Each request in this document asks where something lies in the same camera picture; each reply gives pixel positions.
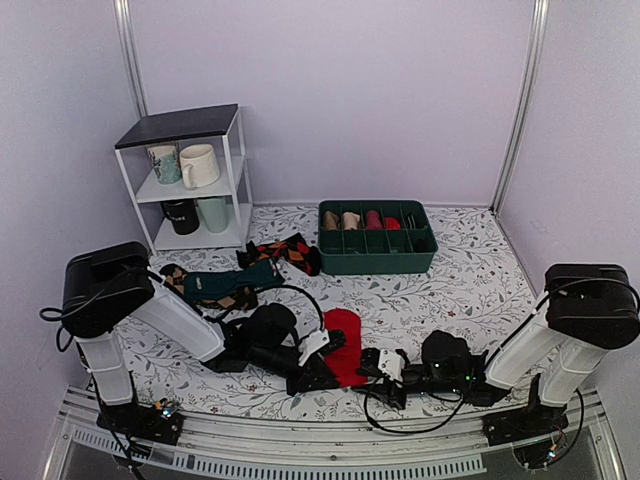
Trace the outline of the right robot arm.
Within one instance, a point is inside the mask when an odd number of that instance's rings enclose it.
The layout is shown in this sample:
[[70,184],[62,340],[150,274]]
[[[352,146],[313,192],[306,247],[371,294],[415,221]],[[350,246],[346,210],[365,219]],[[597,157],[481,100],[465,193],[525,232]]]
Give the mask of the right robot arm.
[[419,393],[456,394],[462,403],[489,407],[556,350],[549,370],[530,389],[535,400],[517,415],[521,432],[537,436],[608,352],[638,336],[639,294],[623,267],[554,264],[527,318],[494,352],[474,354],[465,339],[442,330],[423,341],[418,364],[401,349],[366,348],[358,372],[371,381],[354,390],[398,410],[405,409],[408,395]]

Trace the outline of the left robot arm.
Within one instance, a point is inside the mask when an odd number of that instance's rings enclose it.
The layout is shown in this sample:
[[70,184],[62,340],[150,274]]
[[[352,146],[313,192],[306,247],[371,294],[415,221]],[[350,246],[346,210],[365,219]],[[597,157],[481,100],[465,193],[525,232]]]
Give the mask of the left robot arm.
[[115,337],[125,319],[149,325],[216,373],[257,366],[284,378],[290,396],[339,387],[325,358],[344,346],[344,334],[320,324],[301,335],[288,307],[260,305],[255,298],[248,302],[247,316],[231,318],[233,309],[227,307],[211,317],[201,302],[220,286],[211,273],[194,272],[177,289],[168,273],[150,268],[138,242],[81,254],[67,263],[61,325],[78,343],[111,419],[126,433],[141,433],[149,415],[135,400],[134,381]]

